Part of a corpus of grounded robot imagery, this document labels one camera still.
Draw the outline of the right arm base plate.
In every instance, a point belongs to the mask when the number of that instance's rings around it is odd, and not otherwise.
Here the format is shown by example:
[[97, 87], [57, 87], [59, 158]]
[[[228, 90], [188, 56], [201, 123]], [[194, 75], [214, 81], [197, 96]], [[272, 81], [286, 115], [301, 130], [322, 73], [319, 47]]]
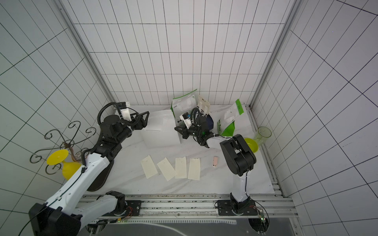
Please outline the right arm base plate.
[[218, 200], [215, 203], [219, 216], [257, 216], [256, 204], [253, 200], [237, 202], [235, 200]]

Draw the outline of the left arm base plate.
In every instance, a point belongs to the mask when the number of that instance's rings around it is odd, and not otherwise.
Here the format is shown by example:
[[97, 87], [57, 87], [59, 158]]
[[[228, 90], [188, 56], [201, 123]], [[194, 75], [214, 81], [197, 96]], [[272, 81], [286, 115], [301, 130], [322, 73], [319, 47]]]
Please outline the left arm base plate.
[[141, 210], [142, 201], [140, 200], [133, 200], [133, 201], [125, 201], [125, 206], [120, 211], [114, 210], [110, 213], [103, 215], [103, 217], [133, 217], [139, 216]]

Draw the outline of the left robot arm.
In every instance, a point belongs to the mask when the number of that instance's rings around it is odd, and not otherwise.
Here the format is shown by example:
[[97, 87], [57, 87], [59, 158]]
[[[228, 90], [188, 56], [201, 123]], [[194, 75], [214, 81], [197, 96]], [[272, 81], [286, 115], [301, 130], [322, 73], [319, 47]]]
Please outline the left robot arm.
[[125, 195], [117, 191], [77, 207], [95, 180], [110, 172], [122, 142], [147, 126], [149, 112], [130, 111], [126, 102], [110, 102], [98, 112], [100, 135], [91, 149], [82, 152], [79, 169], [44, 204], [36, 203], [29, 210], [29, 224], [35, 236], [75, 236], [102, 216], [109, 214], [110, 223], [115, 223], [119, 218], [138, 215], [136, 205], [127, 203]]

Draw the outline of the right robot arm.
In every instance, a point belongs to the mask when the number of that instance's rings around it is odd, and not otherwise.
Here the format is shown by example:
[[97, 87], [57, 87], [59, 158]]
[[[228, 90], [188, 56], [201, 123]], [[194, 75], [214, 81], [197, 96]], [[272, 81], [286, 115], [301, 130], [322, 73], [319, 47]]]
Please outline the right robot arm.
[[214, 133], [214, 121], [210, 115], [200, 112], [198, 107], [191, 112], [180, 115], [183, 124], [175, 127], [183, 139], [190, 136], [202, 147], [220, 149], [229, 170], [234, 174], [233, 190], [230, 194], [230, 207], [235, 213], [252, 206], [254, 201], [247, 193], [247, 180], [249, 171], [253, 170], [257, 162], [243, 136], [236, 134], [226, 137]]

